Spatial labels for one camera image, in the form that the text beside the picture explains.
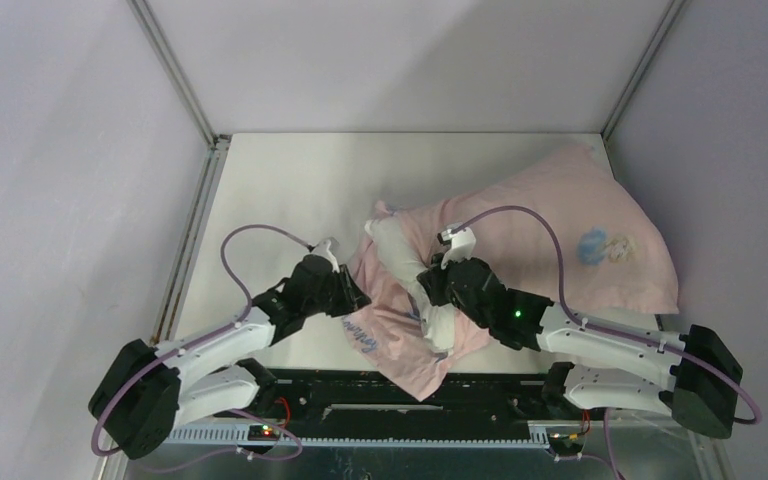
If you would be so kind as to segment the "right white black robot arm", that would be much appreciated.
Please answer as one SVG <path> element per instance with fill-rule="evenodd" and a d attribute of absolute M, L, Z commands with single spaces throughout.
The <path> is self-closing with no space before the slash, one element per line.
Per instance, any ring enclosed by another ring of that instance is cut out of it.
<path fill-rule="evenodd" d="M 541 392 L 545 411 L 566 418 L 618 408 L 669 416 L 700 435 L 728 439 L 743 369 L 719 335 L 693 325 L 684 334 L 600 318 L 569 318 L 547 297 L 509 288 L 477 258 L 441 264 L 417 277 L 435 307 L 452 306 L 512 350 L 570 355 L 590 365 L 553 365 Z"/>

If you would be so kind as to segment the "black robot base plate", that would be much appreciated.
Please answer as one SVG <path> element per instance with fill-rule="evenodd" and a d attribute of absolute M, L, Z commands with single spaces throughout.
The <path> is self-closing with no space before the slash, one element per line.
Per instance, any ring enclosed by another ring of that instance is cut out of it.
<path fill-rule="evenodd" d="M 550 393 L 544 374 L 449 374 L 428 398 L 417 400 L 378 372 L 272 373 L 274 380 L 245 410 L 285 422 L 295 435 L 513 439 L 553 425 L 560 438 L 576 441 L 603 417 L 600 409 L 584 412 Z"/>

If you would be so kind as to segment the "pink and blue pillowcase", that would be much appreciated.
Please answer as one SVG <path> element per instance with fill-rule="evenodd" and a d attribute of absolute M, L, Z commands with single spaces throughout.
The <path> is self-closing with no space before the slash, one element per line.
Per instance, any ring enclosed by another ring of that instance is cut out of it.
<path fill-rule="evenodd" d="M 441 251 L 438 234 L 463 222 L 476 236 L 474 255 L 508 287 L 615 318 L 679 310 L 678 278 L 661 233 L 584 145 L 563 148 L 496 184 L 433 204 L 378 203 L 371 220 L 389 216 L 399 220 L 426 266 Z M 367 233 L 349 269 L 371 299 L 343 320 L 350 345 L 415 399 L 428 398 L 450 371 L 499 347 L 489 333 L 455 313 L 453 352 L 433 352 L 416 304 L 379 261 Z"/>

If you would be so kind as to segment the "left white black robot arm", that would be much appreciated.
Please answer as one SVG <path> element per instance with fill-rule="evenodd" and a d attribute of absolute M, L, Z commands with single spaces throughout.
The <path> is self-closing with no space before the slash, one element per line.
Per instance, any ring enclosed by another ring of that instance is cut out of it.
<path fill-rule="evenodd" d="M 106 432 L 115 452 L 136 460 L 175 428 L 204 417 L 234 409 L 264 416 L 276 390 L 254 354 L 297 333 L 310 317 L 340 319 L 370 303 L 346 266 L 308 254 L 232 321 L 154 347 L 142 340 L 123 346 L 88 402 L 93 434 Z"/>

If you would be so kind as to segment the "white pillow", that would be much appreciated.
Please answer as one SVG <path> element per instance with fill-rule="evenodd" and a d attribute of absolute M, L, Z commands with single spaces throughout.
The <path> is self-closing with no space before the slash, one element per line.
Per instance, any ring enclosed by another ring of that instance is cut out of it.
<path fill-rule="evenodd" d="M 364 229 L 376 246 L 379 261 L 416 304 L 429 348 L 436 354 L 450 355 L 455 345 L 455 309 L 431 303 L 418 280 L 427 267 L 402 231 L 399 220 L 394 216 L 368 220 Z"/>

